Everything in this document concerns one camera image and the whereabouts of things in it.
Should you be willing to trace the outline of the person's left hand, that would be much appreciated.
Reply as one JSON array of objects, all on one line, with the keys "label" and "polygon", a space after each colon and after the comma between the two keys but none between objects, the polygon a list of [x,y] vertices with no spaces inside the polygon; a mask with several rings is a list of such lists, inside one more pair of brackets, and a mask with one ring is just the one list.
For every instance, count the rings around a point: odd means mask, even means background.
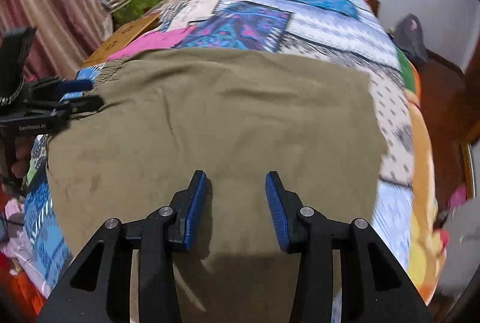
[{"label": "person's left hand", "polygon": [[29,171],[34,141],[34,136],[23,136],[16,138],[16,161],[11,167],[11,171],[18,179],[25,177]]}]

